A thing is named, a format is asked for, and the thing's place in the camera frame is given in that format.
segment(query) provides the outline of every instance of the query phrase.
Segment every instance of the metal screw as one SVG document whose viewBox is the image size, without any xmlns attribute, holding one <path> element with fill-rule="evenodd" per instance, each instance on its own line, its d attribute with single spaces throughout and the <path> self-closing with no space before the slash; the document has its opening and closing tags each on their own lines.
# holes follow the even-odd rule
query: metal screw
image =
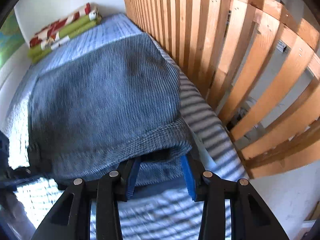
<svg viewBox="0 0 320 240">
<path fill-rule="evenodd" d="M 116 176 L 118 176 L 118 175 L 119 175 L 119 172 L 118 172 L 118 171 L 110 171 L 110 172 L 109 172 L 109 176 L 112 177 L 112 178 L 113 178 L 113 177 L 116 177 Z"/>
<path fill-rule="evenodd" d="M 73 181 L 73 184 L 80 185 L 82 183 L 82 179 L 78 178 Z"/>
<path fill-rule="evenodd" d="M 242 186 L 247 186 L 249 184 L 249 181 L 247 179 L 240 179 L 239 182 Z"/>
<path fill-rule="evenodd" d="M 203 176 L 205 176 L 206 178 L 211 178 L 212 177 L 212 172 L 211 171 L 204 171 L 203 172 Z"/>
</svg>

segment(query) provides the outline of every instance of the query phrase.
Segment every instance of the mattress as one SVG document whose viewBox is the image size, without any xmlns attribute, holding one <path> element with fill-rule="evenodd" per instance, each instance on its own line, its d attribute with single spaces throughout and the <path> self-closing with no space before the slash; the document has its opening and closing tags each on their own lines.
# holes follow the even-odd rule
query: mattress
<svg viewBox="0 0 320 240">
<path fill-rule="evenodd" d="M 116 14 L 103 19 L 100 25 L 71 40 L 33 65 L 22 79 L 11 102 L 2 130 L 10 139 L 9 165 L 28 165 L 27 104 L 37 73 L 46 65 L 52 67 L 74 60 L 86 52 L 109 42 L 141 33 L 125 15 Z M 161 49 L 162 56 L 175 62 Z M 194 136 L 210 155 L 215 165 L 211 170 L 223 179 L 237 181 L 247 174 L 216 114 L 199 91 L 180 72 L 181 115 Z M 52 179 L 38 181 L 18 188 L 15 193 L 25 207 L 30 221 L 37 227 L 62 194 Z M 91 239 L 95 239 L 95 205 L 91 214 Z M 164 189 L 156 196 L 145 196 L 127 203 L 119 202 L 119 216 L 124 239 L 197 239 L 203 203 L 195 203 L 185 186 Z M 230 204 L 226 201 L 226 239 L 231 238 Z"/>
</svg>

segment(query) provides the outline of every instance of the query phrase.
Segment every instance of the folded towel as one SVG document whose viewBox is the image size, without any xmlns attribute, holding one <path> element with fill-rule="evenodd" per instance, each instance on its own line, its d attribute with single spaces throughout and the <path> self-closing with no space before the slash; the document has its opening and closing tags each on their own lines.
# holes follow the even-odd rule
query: folded towel
<svg viewBox="0 0 320 240">
<path fill-rule="evenodd" d="M 50 37 L 50 35 L 56 33 L 60 28 L 70 24 L 71 22 L 76 21 L 81 16 L 89 14 L 90 11 L 91 11 L 90 3 L 87 3 L 84 6 L 80 7 L 79 9 L 75 10 L 73 13 L 71 13 L 67 17 L 63 19 L 59 19 L 47 25 L 46 27 L 42 28 L 42 30 L 37 32 L 35 36 L 30 40 L 29 42 L 30 48 L 41 43 L 41 41 L 47 40 Z"/>
<path fill-rule="evenodd" d="M 28 105 L 30 164 L 51 160 L 58 182 L 92 180 L 142 155 L 136 185 L 182 176 L 194 141 L 178 71 L 146 33 L 42 70 Z"/>
<path fill-rule="evenodd" d="M 40 44 L 30 48 L 28 51 L 28 57 L 33 58 L 33 57 L 41 54 L 42 51 L 49 48 L 56 41 L 64 38 L 68 34 L 76 31 L 77 29 L 79 29 L 83 25 L 87 24 L 88 22 L 97 19 L 97 17 L 98 17 L 98 11 L 95 8 L 88 15 L 82 16 L 78 20 L 76 20 L 75 22 L 70 23 L 70 24 L 62 27 L 58 32 L 56 32 L 55 34 L 52 34 L 47 40 L 44 40 Z"/>
<path fill-rule="evenodd" d="M 101 21 L 101 16 L 98 16 L 96 20 L 89 21 L 87 24 L 82 25 L 77 30 L 71 32 L 69 35 L 64 36 L 61 40 L 56 41 L 53 43 L 50 47 L 41 50 L 41 52 L 35 56 L 32 57 L 32 63 L 35 64 L 39 60 L 43 59 L 46 55 L 48 55 L 51 51 L 59 48 L 62 44 L 65 44 L 66 42 L 70 41 L 74 37 L 80 35 L 81 33 L 84 33 L 85 31 L 93 28 L 95 25 L 99 24 Z"/>
</svg>

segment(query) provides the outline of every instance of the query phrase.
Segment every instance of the wooden furniture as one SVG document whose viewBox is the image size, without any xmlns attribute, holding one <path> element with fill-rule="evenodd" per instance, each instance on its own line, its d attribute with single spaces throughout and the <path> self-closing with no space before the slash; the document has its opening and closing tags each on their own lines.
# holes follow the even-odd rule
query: wooden furniture
<svg viewBox="0 0 320 240">
<path fill-rule="evenodd" d="M 229 135 L 235 142 L 249 132 L 308 67 L 314 74 L 308 87 L 265 134 L 238 154 L 251 178 L 292 170 L 320 158 L 320 59 L 315 53 L 319 33 L 307 21 L 297 24 L 275 0 L 124 1 L 128 17 L 168 52 L 214 110 L 231 89 L 218 115 L 224 124 L 247 99 L 282 40 L 291 50 L 281 70 Z"/>
</svg>

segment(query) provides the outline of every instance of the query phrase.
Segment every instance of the striped bed sheet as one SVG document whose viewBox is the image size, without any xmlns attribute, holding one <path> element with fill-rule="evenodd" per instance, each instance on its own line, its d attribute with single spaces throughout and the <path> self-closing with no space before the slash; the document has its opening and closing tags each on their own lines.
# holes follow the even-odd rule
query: striped bed sheet
<svg viewBox="0 0 320 240">
<path fill-rule="evenodd" d="M 37 65 L 31 66 L 22 79 L 7 113 L 2 130 L 10 139 L 9 165 L 28 165 L 27 104 L 37 73 L 44 65 L 52 67 L 74 60 L 84 53 L 109 42 L 141 33 L 123 14 L 103 19 L 100 25 L 53 51 Z M 162 56 L 178 67 L 161 49 Z M 213 172 L 223 179 L 237 181 L 247 174 L 232 143 L 216 114 L 201 98 L 199 91 L 180 71 L 180 112 L 186 123 L 212 157 Z M 18 188 L 16 196 L 25 207 L 30 221 L 37 227 L 62 194 L 52 179 L 38 181 Z M 142 199 L 119 203 L 119 215 L 124 239 L 197 239 L 203 203 L 195 203 L 186 188 L 169 189 Z M 226 201 L 226 239 L 231 238 L 230 204 Z M 95 208 L 91 213 L 91 239 L 95 239 Z"/>
</svg>

